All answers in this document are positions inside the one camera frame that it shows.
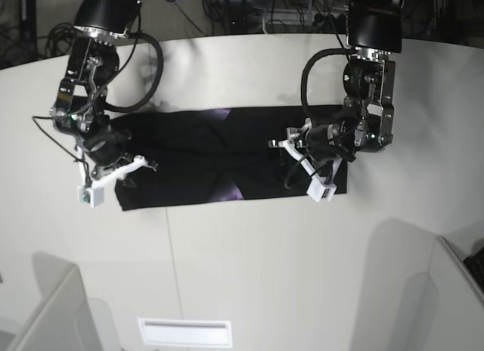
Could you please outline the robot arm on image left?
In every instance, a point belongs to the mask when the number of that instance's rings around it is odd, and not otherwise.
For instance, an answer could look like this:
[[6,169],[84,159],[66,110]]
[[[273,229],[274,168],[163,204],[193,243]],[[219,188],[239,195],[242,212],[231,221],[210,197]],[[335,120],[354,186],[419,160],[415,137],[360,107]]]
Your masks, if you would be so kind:
[[[48,119],[62,134],[73,137],[79,152],[75,160],[81,166],[82,186],[90,188],[103,177],[119,178],[131,164],[148,162],[128,154],[123,143],[131,135],[115,129],[109,113],[129,114],[146,106],[160,84],[164,56],[160,43],[142,30],[133,30],[141,21],[144,0],[83,0],[73,28],[76,36]],[[109,85],[124,70],[116,51],[116,40],[144,41],[156,52],[157,68],[153,82],[134,104],[116,106],[107,102]]]

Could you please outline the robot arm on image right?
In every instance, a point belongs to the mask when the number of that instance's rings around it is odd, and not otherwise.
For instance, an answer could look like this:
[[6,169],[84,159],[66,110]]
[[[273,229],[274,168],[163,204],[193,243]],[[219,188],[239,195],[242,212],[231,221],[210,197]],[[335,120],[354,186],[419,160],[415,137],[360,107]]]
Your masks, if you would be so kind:
[[[302,70],[305,124],[288,128],[286,140],[272,140],[269,147],[288,144],[315,160],[352,162],[358,152],[378,153],[392,144],[396,63],[390,56],[402,50],[399,0],[348,0],[345,13],[346,38],[339,39],[337,48],[313,54]],[[309,103],[309,76],[319,61],[334,56],[346,59],[342,74],[346,96],[337,112],[318,114]]]

